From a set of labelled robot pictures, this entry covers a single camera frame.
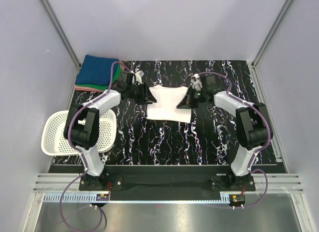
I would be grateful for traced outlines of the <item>white Coca-Cola print t-shirt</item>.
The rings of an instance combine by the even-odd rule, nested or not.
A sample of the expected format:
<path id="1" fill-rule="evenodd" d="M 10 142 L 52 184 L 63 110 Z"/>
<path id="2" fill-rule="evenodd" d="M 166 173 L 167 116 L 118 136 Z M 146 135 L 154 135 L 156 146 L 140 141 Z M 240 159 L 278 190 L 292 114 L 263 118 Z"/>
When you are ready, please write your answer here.
<path id="1" fill-rule="evenodd" d="M 177 109 L 177 105 L 182 101 L 187 90 L 185 86 L 170 88 L 157 85 L 151 87 L 150 91 L 157 102 L 147 106 L 147 119 L 190 123 L 191 109 Z"/>

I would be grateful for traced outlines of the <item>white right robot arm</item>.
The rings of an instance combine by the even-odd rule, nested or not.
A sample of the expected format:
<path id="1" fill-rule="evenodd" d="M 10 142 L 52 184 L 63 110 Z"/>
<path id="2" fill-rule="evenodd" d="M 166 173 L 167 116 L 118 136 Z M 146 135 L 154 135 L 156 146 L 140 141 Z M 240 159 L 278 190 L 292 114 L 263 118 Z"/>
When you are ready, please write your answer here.
<path id="1" fill-rule="evenodd" d="M 195 109 L 200 103 L 211 103 L 235 117 L 236 137 L 239 147 L 234 161 L 220 187 L 234 188 L 249 179 L 251 167 L 260 151 L 270 144 L 273 137 L 268 109 L 264 103 L 251 103 L 228 91 L 206 92 L 189 88 L 177 109 Z"/>

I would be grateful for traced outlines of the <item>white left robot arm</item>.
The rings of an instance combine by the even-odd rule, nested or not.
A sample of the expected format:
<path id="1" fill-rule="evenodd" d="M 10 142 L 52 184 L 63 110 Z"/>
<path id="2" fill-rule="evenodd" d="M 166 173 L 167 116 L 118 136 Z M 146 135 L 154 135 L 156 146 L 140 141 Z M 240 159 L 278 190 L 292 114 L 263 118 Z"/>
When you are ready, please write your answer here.
<path id="1" fill-rule="evenodd" d="M 84 166 L 81 176 L 84 184 L 101 189 L 107 185 L 105 166 L 97 149 L 100 133 L 100 117 L 122 101 L 133 99 L 136 104 L 156 103 L 145 83 L 119 86 L 112 85 L 86 104 L 71 105 L 64 128 L 64 138 L 78 152 Z"/>

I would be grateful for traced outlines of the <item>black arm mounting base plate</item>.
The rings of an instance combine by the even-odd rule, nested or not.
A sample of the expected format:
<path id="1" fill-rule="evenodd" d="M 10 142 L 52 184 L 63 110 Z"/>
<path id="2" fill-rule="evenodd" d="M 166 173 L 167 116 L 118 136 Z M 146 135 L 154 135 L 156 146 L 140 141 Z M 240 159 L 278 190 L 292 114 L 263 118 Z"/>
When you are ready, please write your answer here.
<path id="1" fill-rule="evenodd" d="M 183 166 L 124 166 L 107 165 L 102 174 L 93 179 L 80 179 L 79 190 L 102 191 L 111 189 L 178 188 L 191 187 L 212 191 L 254 192 L 256 190 L 251 175 L 236 178 L 228 165 L 183 165 Z"/>

